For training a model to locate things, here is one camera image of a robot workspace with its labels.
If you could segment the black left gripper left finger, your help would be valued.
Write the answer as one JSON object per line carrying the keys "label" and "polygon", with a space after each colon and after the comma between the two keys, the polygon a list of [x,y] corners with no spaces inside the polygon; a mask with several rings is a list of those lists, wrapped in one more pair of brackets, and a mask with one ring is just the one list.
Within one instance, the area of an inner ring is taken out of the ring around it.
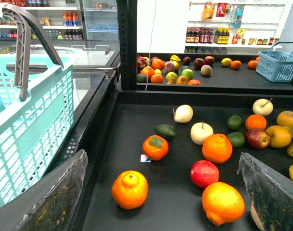
{"label": "black left gripper left finger", "polygon": [[88,157],[79,150],[43,198],[15,227],[16,231],[65,231],[82,192]]}

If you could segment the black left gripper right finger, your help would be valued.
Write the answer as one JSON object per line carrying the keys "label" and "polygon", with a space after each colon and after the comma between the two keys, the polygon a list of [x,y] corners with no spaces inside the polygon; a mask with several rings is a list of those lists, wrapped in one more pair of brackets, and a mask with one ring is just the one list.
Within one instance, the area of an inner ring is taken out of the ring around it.
{"label": "black left gripper right finger", "polygon": [[238,173],[242,173],[257,227],[261,231],[293,231],[293,181],[244,152]]}

